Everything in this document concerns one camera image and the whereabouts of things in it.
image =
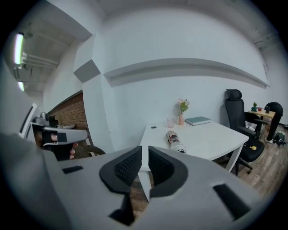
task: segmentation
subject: teal book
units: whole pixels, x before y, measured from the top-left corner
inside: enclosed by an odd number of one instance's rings
[[[193,118],[188,118],[185,121],[191,125],[206,124],[206,123],[211,122],[211,120],[207,117],[193,117]]]

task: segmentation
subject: potted plant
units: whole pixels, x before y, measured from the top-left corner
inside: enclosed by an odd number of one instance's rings
[[[184,125],[183,113],[188,110],[190,102],[187,99],[185,99],[185,100],[179,99],[178,105],[180,106],[179,125]]]
[[[254,103],[253,103],[253,107],[251,108],[251,111],[252,111],[252,112],[257,112],[257,107],[256,107],[256,106],[257,106],[257,103],[254,102]]]

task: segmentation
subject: desk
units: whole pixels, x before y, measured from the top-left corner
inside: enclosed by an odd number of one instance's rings
[[[249,139],[249,137],[215,122],[196,126],[184,122],[184,125],[175,124],[174,128],[168,128],[166,124],[147,125],[140,143],[142,167],[138,176],[148,201],[151,189],[148,146],[169,149],[170,144],[165,137],[169,130],[178,134],[180,141],[186,147],[187,154],[191,156],[214,160],[233,151],[226,166],[229,172],[235,165],[243,144]]]
[[[254,113],[254,114],[258,115],[258,116],[268,117],[268,118],[271,118],[271,119],[273,119],[273,117],[274,117],[274,115],[275,115],[275,112],[270,111],[269,113],[266,113],[265,110],[263,110],[263,111],[257,111],[257,112],[248,111],[248,113]]]

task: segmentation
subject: ceiling light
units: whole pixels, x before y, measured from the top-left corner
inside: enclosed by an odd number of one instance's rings
[[[24,34],[18,33],[16,35],[15,47],[14,47],[14,63],[21,64],[22,46],[23,46]]]
[[[22,81],[19,81],[19,82],[18,82],[18,86],[19,86],[19,88],[20,88],[22,91],[24,91],[24,84],[23,84]]]

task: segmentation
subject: hand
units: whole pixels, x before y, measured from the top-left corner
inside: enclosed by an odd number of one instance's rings
[[[34,132],[34,138],[36,141],[36,145],[41,148],[42,143],[43,143],[43,139],[42,139],[42,133],[41,132]],[[51,134],[51,140],[56,142],[57,141],[57,135],[55,134]],[[75,142],[73,143],[73,148],[76,148],[78,146],[78,144]],[[70,150],[70,157],[69,159],[73,159],[74,158],[74,154],[75,154],[75,150],[71,149]]]

